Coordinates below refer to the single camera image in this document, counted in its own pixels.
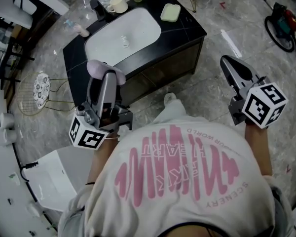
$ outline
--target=white mug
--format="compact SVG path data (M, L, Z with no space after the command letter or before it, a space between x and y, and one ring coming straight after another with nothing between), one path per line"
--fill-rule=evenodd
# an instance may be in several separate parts
M125 0L111 0L107 7L109 12L123 13L128 9L128 4Z

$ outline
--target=soap dish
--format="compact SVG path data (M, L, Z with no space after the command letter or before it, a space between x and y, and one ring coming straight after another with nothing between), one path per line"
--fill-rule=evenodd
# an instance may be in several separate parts
M162 10L161 20L168 22L176 22L179 17L181 7L178 4L167 3Z

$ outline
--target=gray tile floor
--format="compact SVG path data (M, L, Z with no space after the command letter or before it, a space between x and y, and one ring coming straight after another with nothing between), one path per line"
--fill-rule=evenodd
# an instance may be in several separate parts
M291 0L269 0L285 4L296 14ZM65 15L66 18L89 26L95 20L78 0ZM189 0L179 0L191 8ZM225 2L225 9L220 5ZM289 98L280 121L268 130L274 176L291 203L296 201L296 53L285 53L275 46L264 28L264 18L271 14L261 0L197 0L197 12L191 13L208 33L194 75L186 75L175 82L144 97L131 106L134 129L149 124L163 109L163 96L174 92L182 100L191 116L203 116L210 121L223 123L244 133L244 124L234 126L228 112L233 92L220 69L222 55L233 55L252 65L261 76L267 75L276 82ZM33 52L36 58L28 63L22 77L29 72L46 71L51 77L66 75L62 48L75 34L63 27L62 17L40 40ZM71 98L69 87L62 97ZM50 151L67 146L72 113L43 110L32 118L22 116L13 102L12 111L17 117L17 129L22 132L17 150L24 163L36 160ZM38 125L34 132L31 126ZM122 127L121 136L127 133Z

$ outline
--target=pink graphic print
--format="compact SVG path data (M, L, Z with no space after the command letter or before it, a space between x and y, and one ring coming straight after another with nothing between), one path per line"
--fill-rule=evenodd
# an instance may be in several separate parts
M158 132L152 132L151 145L149 144L149 137L143 138L141 155L136 148L131 149L129 164L122 163L115 177L114 183L119 187L119 196L128 199L129 193L132 191L134 206L138 207L142 203L144 183L146 183L147 197L150 199L155 198L156 194L162 197L165 188L171 192L181 190L183 195L188 194L190 188L192 188L195 200L198 201L201 198L200 178L202 177L207 196L212 194L215 182L218 184L219 193L225 194L228 187L222 181L222 172L227 173L228 184L233 184L234 178L239 176L236 161L233 158L228 158L225 152L220 153L214 145L210 145L210 151L205 152L199 137L194 139L194 136L189 134L188 140L191 145L191 172L193 173L191 187L181 129L175 125L170 125L168 139L166 129L162 128ZM210 168L206 159L207 154L212 156ZM200 171L198 164L200 158L203 171ZM165 187L165 178L168 180L167 187Z

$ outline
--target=white t-shirt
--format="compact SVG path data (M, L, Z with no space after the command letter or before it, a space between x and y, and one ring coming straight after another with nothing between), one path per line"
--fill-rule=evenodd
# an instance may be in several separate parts
M253 237L275 226L273 182L261 175L249 144L235 131L182 117L126 136L95 185L72 201L60 232L85 205L86 237L156 237L189 222ZM290 220L287 200L281 203Z

